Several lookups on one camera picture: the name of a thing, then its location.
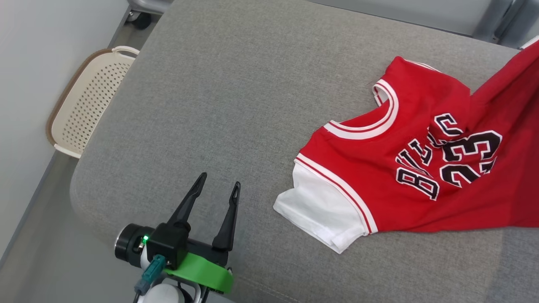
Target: white sleeve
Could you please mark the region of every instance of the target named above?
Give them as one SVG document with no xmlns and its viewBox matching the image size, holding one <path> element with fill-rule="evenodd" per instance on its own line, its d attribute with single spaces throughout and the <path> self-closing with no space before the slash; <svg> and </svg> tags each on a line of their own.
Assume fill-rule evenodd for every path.
<svg viewBox="0 0 539 303">
<path fill-rule="evenodd" d="M 298 163 L 293 178 L 294 188 L 277 197 L 276 212 L 337 253 L 368 234 L 357 209 L 333 185 Z"/>
</svg>

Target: gray floor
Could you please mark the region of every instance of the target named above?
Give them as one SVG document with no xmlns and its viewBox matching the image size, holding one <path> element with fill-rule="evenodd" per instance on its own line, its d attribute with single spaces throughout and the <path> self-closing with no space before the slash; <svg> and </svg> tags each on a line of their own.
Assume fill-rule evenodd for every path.
<svg viewBox="0 0 539 303">
<path fill-rule="evenodd" d="M 114 45 L 140 49 L 155 24 L 124 26 Z M 56 153 L 50 173 L 0 269 L 1 302 L 132 302 L 142 270 L 114 257 L 71 208 L 77 159 Z M 230 302 L 211 293 L 208 303 Z"/>
</svg>

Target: red basketball jersey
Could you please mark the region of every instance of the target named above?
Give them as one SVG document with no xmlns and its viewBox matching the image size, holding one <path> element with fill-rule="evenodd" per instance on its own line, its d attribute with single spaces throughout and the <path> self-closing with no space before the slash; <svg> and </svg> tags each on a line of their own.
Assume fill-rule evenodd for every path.
<svg viewBox="0 0 539 303">
<path fill-rule="evenodd" d="M 539 43 L 470 96 L 397 57 L 373 87 L 379 107 L 318 129 L 274 208 L 341 253 L 377 231 L 539 227 Z"/>
</svg>

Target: gray fabric cushion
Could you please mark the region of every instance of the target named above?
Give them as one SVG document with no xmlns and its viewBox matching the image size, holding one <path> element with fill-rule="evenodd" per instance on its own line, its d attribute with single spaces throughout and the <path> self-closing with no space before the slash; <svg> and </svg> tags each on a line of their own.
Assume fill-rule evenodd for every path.
<svg viewBox="0 0 539 303">
<path fill-rule="evenodd" d="M 211 242 L 242 183 L 237 302 L 537 302 L 537 230 L 380 233 L 338 255 L 272 209 L 311 133 L 375 108 L 395 56 L 475 90 L 515 53 L 300 0 L 176 0 L 82 155 L 73 207 L 112 243 L 167 220 L 207 171 L 194 239 Z"/>
</svg>

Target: chair wheel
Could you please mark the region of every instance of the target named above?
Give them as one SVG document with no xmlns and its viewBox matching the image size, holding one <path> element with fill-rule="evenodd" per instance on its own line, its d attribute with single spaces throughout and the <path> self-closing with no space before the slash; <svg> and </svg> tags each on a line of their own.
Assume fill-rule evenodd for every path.
<svg viewBox="0 0 539 303">
<path fill-rule="evenodd" d="M 139 17 L 131 22 L 136 29 L 144 30 L 150 26 L 151 15 L 147 12 L 140 13 Z"/>
</svg>

